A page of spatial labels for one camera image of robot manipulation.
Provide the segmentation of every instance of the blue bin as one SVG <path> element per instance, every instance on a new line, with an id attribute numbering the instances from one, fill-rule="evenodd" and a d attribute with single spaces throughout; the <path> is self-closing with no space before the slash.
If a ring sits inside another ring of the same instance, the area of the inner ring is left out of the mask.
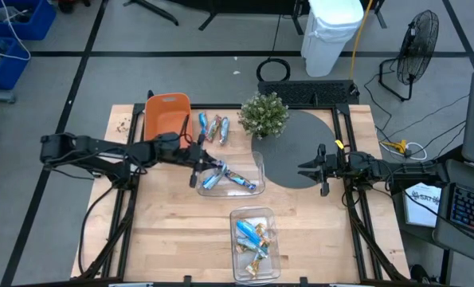
<path id="1" fill-rule="evenodd" d="M 6 42 L 9 48 L 7 55 L 15 57 L 28 57 L 28 54 L 17 43 L 17 40 L 8 37 L 0 37 L 0 41 Z M 0 89 L 12 89 L 19 80 L 28 61 L 2 57 L 0 60 Z"/>
<path id="2" fill-rule="evenodd" d="M 15 33 L 22 40 L 42 40 L 56 17 L 56 11 L 47 0 L 5 0 L 7 7 L 32 6 L 33 15 L 27 23 L 12 23 Z M 0 37 L 14 37 L 7 22 L 0 22 Z"/>

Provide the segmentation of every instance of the standing fan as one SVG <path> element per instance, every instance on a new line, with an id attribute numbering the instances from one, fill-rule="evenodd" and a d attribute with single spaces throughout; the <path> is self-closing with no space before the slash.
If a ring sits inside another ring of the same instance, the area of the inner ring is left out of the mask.
<path id="1" fill-rule="evenodd" d="M 380 77 L 378 83 L 389 92 L 397 96 L 401 101 L 410 100 L 412 97 L 413 83 L 417 82 L 428 67 L 435 44 L 438 38 L 438 16 L 426 10 L 419 13 L 409 24 L 403 39 L 402 48 L 398 57 L 385 60 L 380 64 Z M 409 97 L 400 96 L 382 81 L 383 65 L 387 62 L 398 60 L 397 76 L 404 85 L 409 86 Z"/>

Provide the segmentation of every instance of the keyboard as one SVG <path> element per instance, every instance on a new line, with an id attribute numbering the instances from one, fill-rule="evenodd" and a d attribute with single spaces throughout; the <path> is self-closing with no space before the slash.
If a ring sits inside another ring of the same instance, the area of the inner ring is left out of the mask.
<path id="1" fill-rule="evenodd" d="M 474 190 L 455 186 L 452 193 L 451 221 L 474 231 Z"/>
<path id="2" fill-rule="evenodd" d="M 262 94 L 277 92 L 285 104 L 358 104 L 358 97 L 349 93 L 352 81 L 263 81 L 258 84 Z"/>

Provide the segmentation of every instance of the white paper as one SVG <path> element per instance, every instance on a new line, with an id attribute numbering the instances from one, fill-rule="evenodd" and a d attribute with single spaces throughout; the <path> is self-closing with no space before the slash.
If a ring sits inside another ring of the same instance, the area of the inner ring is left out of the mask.
<path id="1" fill-rule="evenodd" d="M 424 183 L 418 183 L 413 187 L 406 189 L 406 193 L 416 202 L 428 207 L 430 210 L 438 213 L 438 206 L 441 200 L 441 191 L 439 187 L 427 186 Z M 405 217 L 407 224 L 435 227 L 437 216 L 412 201 L 405 195 Z"/>

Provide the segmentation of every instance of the wooden tabletop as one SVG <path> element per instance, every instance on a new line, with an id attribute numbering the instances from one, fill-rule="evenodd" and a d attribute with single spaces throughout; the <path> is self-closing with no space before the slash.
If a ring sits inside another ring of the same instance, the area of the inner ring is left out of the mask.
<path id="1" fill-rule="evenodd" d="M 125 143 L 132 105 L 114 105 L 105 139 Z M 221 154 L 248 154 L 251 138 L 237 124 L 236 110 L 208 110 L 230 119 L 229 142 L 205 143 L 214 157 Z M 333 129 L 331 112 L 307 110 Z M 360 151 L 381 158 L 370 107 L 351 106 L 351 119 Z M 339 117 L 343 139 L 347 131 Z M 193 116 L 194 134 L 200 130 Z M 191 169 L 158 164 L 142 175 L 127 256 L 125 281 L 183 281 L 191 275 L 196 282 L 232 282 L 232 255 L 229 213 L 241 206 L 266 206 L 274 211 L 279 231 L 281 276 L 276 282 L 298 283 L 307 277 L 310 283 L 358 283 L 351 224 L 341 203 L 343 181 L 330 179 L 331 193 L 322 198 L 319 187 L 291 190 L 267 181 L 265 191 L 254 199 L 212 199 L 189 188 Z M 96 179 L 89 204 L 110 184 Z M 383 183 L 375 187 L 382 189 Z M 380 248 L 400 273 L 409 277 L 402 238 L 391 199 L 379 192 L 367 192 L 374 235 Z M 116 192 L 112 192 L 92 211 L 84 233 L 83 262 L 91 263 L 108 237 Z M 370 252 L 362 242 L 366 273 L 373 278 Z M 111 274 L 116 274 L 120 247 L 115 248 Z M 72 275 L 79 275 L 77 263 Z"/>

